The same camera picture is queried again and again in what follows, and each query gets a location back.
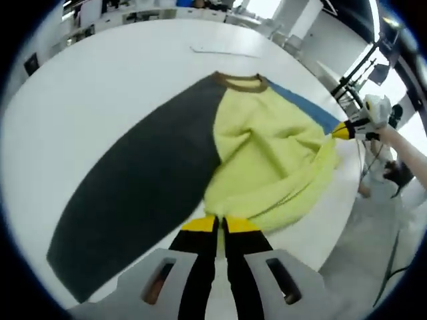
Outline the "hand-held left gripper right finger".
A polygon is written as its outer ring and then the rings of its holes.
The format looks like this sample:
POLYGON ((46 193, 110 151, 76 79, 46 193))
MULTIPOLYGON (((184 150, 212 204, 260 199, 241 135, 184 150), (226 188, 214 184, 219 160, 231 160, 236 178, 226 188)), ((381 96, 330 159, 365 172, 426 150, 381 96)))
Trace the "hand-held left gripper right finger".
POLYGON ((348 303, 318 272, 274 249, 251 221, 224 217, 222 227, 239 319, 350 319, 348 303))

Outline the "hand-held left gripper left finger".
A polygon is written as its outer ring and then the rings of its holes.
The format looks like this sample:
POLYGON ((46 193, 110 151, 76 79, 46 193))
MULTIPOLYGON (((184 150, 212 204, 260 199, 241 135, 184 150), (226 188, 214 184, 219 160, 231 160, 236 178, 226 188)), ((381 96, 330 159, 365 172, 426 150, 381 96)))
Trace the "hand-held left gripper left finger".
POLYGON ((71 308, 71 318, 204 319, 218 227, 215 216, 184 224, 168 249, 156 249, 123 272, 102 300, 71 308))

